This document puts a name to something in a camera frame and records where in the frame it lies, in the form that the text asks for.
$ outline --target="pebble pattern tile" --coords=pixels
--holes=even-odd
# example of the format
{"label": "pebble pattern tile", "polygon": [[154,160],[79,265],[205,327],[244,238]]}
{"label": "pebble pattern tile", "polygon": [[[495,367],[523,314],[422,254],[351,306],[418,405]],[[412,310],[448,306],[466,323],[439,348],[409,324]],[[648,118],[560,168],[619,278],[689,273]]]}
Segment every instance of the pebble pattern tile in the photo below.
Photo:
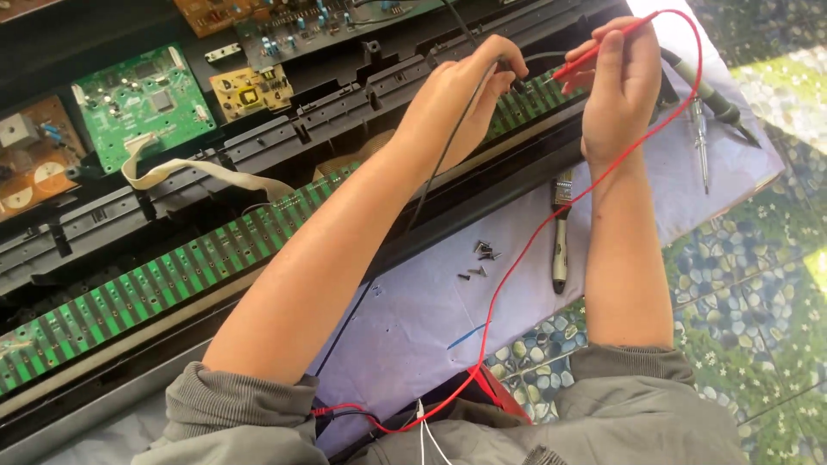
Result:
{"label": "pebble pattern tile", "polygon": [[[751,463],[827,453],[827,0],[688,0],[787,170],[663,249],[675,346]],[[486,361],[535,423],[557,421],[587,344],[580,299]]]}

